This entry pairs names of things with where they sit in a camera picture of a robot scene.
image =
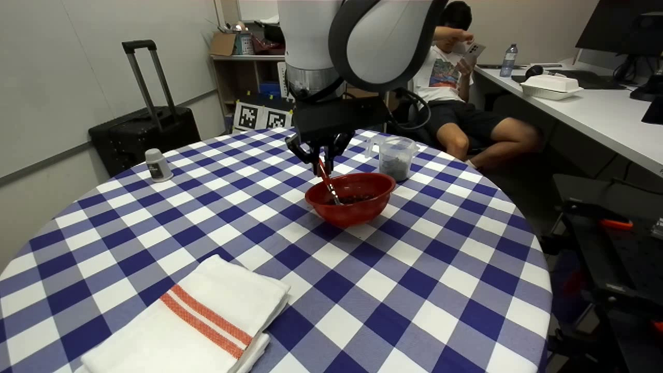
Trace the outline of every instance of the white robot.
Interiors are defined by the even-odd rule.
[[[436,19],[448,0],[277,0],[287,37],[287,83],[296,99],[288,150],[332,173],[354,135],[350,85],[385,93],[405,87],[425,63]]]

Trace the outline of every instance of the red stripe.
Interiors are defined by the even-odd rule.
[[[245,348],[238,348],[236,345],[233,345],[231,340],[227,340],[222,334],[214,331],[209,325],[206,325],[201,320],[198,320],[195,315],[191,315],[184,306],[181,306],[171,295],[162,297],[163,305],[179,315],[182,322],[187,322],[191,327],[195,327],[198,331],[201,331],[206,339],[209,339],[214,345],[217,345],[220,348],[224,348],[229,354],[233,354],[235,358],[241,358]]]
[[[195,300],[182,287],[172,287],[172,293],[184,303],[189,305],[192,311],[198,311],[200,315],[203,315],[206,320],[209,320],[214,325],[227,330],[231,336],[235,336],[236,340],[241,340],[243,345],[250,345],[250,336],[247,331],[243,331],[241,327],[233,325],[229,320],[220,318],[217,314],[214,314],[211,308],[207,308],[203,303]]]

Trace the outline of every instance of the luggage handle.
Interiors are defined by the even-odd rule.
[[[160,123],[160,117],[158,117],[158,110],[153,109],[153,101],[151,101],[151,95],[148,91],[148,85],[145,85],[145,78],[143,78],[143,72],[142,72],[142,67],[137,63],[137,56],[134,56],[134,50],[150,50],[151,54],[151,63],[158,70],[158,77],[160,77],[160,83],[162,83],[162,90],[166,93],[166,101],[167,101],[167,109],[172,114],[176,114],[174,110],[174,101],[172,101],[172,95],[171,95],[171,90],[167,90],[167,82],[166,82],[166,74],[163,74],[163,67],[160,63],[160,54],[158,54],[158,45],[153,39],[134,39],[134,42],[122,42],[122,48],[124,48],[124,54],[129,59],[129,65],[131,65],[131,70],[140,83],[140,90],[142,90],[142,95],[145,99],[145,105],[148,105],[148,112],[150,112],[150,119],[158,124],[160,131],[163,131],[162,123]]]

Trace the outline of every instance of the red bowl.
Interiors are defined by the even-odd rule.
[[[313,185],[304,199],[332,226],[349,229],[376,220],[396,186],[388,175],[344,175],[329,178],[342,206],[332,202],[326,182]]]

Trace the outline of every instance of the person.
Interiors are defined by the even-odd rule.
[[[493,169],[538,150],[538,133],[513,117],[498,117],[469,104],[472,63],[461,50],[472,42],[472,10],[451,2],[438,20],[433,45],[412,78],[412,91],[429,101],[429,136],[455,160]]]

